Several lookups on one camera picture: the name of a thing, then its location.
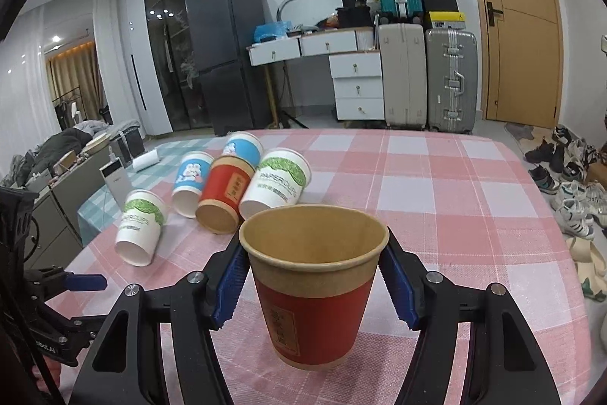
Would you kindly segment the red kraft paper cup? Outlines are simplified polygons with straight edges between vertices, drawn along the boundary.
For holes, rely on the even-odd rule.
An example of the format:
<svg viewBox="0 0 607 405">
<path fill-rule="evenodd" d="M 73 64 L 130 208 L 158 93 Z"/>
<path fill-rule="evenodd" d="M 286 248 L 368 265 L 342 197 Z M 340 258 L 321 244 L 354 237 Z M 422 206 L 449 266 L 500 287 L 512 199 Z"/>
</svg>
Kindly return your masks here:
<svg viewBox="0 0 607 405">
<path fill-rule="evenodd" d="M 283 206 L 239 231 L 275 352 L 305 370 L 338 366 L 354 347 L 389 229 L 364 212 Z"/>
</svg>

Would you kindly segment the silver suitcase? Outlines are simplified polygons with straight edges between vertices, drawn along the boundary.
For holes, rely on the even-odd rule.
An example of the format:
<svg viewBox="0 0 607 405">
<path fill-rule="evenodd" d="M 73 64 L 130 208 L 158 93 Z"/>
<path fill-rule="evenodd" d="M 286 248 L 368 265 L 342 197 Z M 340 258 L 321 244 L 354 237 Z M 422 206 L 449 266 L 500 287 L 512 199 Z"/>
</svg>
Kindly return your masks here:
<svg viewBox="0 0 607 405">
<path fill-rule="evenodd" d="M 476 38 L 463 30 L 428 30 L 426 58 L 428 128 L 470 134 L 476 116 Z"/>
</svg>

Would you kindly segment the green white paper cup right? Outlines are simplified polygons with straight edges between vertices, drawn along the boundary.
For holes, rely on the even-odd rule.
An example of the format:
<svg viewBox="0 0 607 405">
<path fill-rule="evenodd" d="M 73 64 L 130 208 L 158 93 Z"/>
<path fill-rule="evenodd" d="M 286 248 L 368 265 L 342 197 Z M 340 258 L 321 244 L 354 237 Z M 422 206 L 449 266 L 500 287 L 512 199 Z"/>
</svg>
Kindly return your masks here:
<svg viewBox="0 0 607 405">
<path fill-rule="evenodd" d="M 239 212 L 244 220 L 268 209 L 294 206 L 312 180 L 308 160 L 288 148 L 275 148 L 263 155 L 245 191 Z"/>
</svg>

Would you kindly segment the white sneaker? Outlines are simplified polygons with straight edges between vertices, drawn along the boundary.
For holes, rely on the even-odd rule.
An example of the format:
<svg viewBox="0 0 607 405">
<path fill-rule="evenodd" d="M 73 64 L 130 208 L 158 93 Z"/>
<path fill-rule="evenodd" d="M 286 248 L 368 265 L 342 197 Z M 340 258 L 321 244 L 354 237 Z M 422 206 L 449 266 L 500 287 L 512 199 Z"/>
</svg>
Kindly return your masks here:
<svg viewBox="0 0 607 405">
<path fill-rule="evenodd" d="M 594 239 L 594 227 L 587 221 L 587 212 L 577 199 L 554 202 L 552 208 L 562 233 L 587 241 Z"/>
</svg>

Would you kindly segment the blue white paper cup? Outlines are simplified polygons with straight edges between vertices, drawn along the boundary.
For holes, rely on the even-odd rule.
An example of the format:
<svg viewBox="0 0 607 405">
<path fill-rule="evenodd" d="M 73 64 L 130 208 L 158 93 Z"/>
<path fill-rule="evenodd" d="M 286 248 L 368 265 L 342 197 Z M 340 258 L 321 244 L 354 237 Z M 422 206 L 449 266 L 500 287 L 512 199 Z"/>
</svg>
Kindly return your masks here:
<svg viewBox="0 0 607 405">
<path fill-rule="evenodd" d="M 209 153 L 187 153 L 178 167 L 172 190 L 172 206 L 185 218 L 195 218 L 198 202 L 203 194 L 214 158 Z"/>
</svg>

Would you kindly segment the green checkered rug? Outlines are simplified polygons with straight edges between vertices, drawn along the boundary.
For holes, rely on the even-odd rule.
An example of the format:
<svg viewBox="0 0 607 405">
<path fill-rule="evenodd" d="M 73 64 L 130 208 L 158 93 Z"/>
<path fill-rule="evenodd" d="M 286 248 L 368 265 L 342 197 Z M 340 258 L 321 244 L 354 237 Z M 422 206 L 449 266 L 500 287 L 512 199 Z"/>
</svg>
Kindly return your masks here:
<svg viewBox="0 0 607 405">
<path fill-rule="evenodd" d="M 169 142 L 151 142 L 145 152 L 128 167 L 110 173 L 114 165 L 107 162 L 99 168 L 105 184 L 78 208 L 76 219 L 79 236 L 85 247 L 111 224 L 120 223 L 127 196 L 133 190 L 149 190 L 166 205 L 171 202 L 173 184 L 182 159 L 194 152 L 217 156 L 224 138 L 194 137 Z"/>
</svg>

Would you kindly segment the beige suitcase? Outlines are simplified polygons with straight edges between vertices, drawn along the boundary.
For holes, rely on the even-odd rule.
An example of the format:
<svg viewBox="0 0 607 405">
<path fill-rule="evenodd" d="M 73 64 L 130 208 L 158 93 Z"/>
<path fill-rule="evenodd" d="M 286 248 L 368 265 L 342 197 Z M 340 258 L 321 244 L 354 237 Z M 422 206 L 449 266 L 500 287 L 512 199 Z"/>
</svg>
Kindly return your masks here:
<svg viewBox="0 0 607 405">
<path fill-rule="evenodd" d="M 427 67 L 424 30 L 414 24 L 380 25 L 379 47 L 387 125 L 424 128 Z"/>
</svg>

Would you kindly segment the dark glass cabinet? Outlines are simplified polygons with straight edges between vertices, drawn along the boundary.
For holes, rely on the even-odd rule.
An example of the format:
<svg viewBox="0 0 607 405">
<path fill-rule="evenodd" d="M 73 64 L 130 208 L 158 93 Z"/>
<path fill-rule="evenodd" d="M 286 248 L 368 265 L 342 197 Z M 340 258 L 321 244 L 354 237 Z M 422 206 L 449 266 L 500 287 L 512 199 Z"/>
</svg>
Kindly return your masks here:
<svg viewBox="0 0 607 405">
<path fill-rule="evenodd" d="M 174 131 L 211 125 L 195 67 L 186 0 L 144 0 L 160 94 Z"/>
</svg>

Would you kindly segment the stack of shoe boxes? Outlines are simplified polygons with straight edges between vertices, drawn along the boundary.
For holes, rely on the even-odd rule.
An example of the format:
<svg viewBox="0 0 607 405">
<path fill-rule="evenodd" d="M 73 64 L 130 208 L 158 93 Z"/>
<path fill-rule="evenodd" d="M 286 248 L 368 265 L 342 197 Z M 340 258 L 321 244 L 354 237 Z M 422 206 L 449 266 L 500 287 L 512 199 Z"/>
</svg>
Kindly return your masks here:
<svg viewBox="0 0 607 405">
<path fill-rule="evenodd" d="M 457 0 L 422 0 L 424 28 L 465 30 L 466 16 Z"/>
</svg>

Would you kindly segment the white desk with drawers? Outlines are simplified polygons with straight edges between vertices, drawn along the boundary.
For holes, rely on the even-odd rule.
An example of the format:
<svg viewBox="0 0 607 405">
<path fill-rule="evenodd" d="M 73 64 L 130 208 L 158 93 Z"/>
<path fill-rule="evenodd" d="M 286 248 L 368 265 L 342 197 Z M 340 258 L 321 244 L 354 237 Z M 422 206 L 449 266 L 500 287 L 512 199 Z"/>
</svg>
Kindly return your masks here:
<svg viewBox="0 0 607 405">
<path fill-rule="evenodd" d="M 384 85 L 380 51 L 372 27 L 327 30 L 259 42 L 248 47 L 252 66 L 298 58 L 328 58 L 335 110 L 340 121 L 383 121 Z"/>
</svg>

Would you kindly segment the green white paper cup front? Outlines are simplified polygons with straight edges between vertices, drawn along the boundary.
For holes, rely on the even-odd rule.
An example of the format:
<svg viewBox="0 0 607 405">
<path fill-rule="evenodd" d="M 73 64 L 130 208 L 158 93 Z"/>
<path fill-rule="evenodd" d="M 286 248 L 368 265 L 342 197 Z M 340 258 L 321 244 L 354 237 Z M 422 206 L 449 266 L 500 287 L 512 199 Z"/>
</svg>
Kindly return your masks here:
<svg viewBox="0 0 607 405">
<path fill-rule="evenodd" d="M 114 243 L 120 259 L 136 267 L 152 263 L 167 217 L 168 206 L 159 195 L 144 189 L 133 190 L 124 204 Z"/>
</svg>

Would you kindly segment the blue plastic bag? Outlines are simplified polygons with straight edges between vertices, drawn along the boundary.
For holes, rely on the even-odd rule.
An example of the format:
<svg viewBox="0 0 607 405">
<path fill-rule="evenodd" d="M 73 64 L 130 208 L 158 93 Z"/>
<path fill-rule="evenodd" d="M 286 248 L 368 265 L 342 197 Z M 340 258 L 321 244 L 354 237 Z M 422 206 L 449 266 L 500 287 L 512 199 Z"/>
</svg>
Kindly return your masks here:
<svg viewBox="0 0 607 405">
<path fill-rule="evenodd" d="M 288 33 L 292 30 L 292 22 L 269 22 L 256 26 L 253 32 L 253 40 L 255 43 L 266 43 L 277 39 L 288 37 Z"/>
</svg>

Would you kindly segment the black sneaker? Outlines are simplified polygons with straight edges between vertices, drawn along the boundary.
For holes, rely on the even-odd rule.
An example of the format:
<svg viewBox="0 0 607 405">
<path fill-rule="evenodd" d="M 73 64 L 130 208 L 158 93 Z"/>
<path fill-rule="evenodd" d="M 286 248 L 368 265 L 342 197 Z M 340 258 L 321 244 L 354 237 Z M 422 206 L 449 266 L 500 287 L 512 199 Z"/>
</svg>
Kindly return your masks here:
<svg viewBox="0 0 607 405">
<path fill-rule="evenodd" d="M 555 144 L 548 143 L 545 139 L 536 148 L 525 153 L 525 160 L 529 164 L 541 164 L 550 162 L 555 153 Z"/>
</svg>

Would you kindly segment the blue paper cup rear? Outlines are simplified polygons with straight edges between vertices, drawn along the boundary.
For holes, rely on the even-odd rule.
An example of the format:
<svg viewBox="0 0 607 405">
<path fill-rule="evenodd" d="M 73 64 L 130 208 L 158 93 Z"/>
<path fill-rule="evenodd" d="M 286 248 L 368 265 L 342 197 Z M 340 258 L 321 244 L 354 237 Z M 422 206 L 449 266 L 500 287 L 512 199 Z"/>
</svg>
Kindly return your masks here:
<svg viewBox="0 0 607 405">
<path fill-rule="evenodd" d="M 236 156 L 245 160 L 253 169 L 258 167 L 263 153 L 263 143 L 250 132 L 232 132 L 221 151 L 222 156 Z"/>
</svg>

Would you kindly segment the green white paper cup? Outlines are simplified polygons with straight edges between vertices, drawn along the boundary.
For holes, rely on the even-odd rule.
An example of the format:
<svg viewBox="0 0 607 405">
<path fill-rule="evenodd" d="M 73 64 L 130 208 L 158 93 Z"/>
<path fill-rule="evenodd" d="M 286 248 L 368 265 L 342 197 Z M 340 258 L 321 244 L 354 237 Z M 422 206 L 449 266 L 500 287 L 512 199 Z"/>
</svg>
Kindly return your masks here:
<svg viewBox="0 0 607 405">
<path fill-rule="evenodd" d="M 245 191 L 239 212 L 244 220 L 268 209 L 294 206 L 312 180 L 308 160 L 288 148 L 275 148 L 263 155 Z"/>
<path fill-rule="evenodd" d="M 124 204 L 114 243 L 120 259 L 136 267 L 152 263 L 167 217 L 168 206 L 159 195 L 144 189 L 133 190 Z"/>
</svg>

